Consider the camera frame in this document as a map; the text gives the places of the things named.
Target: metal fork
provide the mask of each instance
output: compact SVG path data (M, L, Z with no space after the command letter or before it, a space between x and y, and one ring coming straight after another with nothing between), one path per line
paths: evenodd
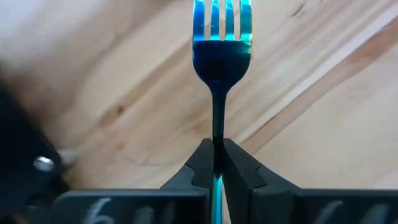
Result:
M251 0L240 0L240 39L234 38L233 0L225 0L225 39L220 39L219 0L211 3L210 39L205 40L205 0L193 5L193 66L213 97L213 144L215 181L212 194L212 223L222 222L223 138L226 95L248 70L251 59Z

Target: blue fork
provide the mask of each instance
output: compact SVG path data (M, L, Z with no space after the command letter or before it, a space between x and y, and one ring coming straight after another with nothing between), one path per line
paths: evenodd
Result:
M211 3L210 39L205 40L205 0L193 5L193 66L208 85L213 97L214 184L211 222L222 223L222 170L224 151L224 114L226 95L248 70L251 59L252 15L251 0L240 0L241 33L234 38L233 0L225 0L225 39L220 39L219 0Z

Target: fork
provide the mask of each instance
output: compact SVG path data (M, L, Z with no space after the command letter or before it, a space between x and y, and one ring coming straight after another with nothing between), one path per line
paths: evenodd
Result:
M233 0L225 0L225 38L220 39L219 0L211 2L210 38L205 40L205 0L193 5L192 60L195 71L213 97L214 184L212 223L222 222L222 170L226 96L249 68L252 43L251 0L240 0L240 39L234 37Z

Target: wooden table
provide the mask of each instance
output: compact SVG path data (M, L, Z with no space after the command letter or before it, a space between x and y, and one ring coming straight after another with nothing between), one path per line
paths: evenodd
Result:
M1 79L57 147L79 153L73 187L160 187L210 137L192 6L0 3ZM228 95L226 137L301 187L398 188L398 1L252 6L252 62Z

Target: fork handle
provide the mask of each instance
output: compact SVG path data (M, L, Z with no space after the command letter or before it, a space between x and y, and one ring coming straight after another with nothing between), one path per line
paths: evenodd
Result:
M215 148L214 168L216 176L221 175L224 150L224 117L226 93L212 91L213 95L213 144Z

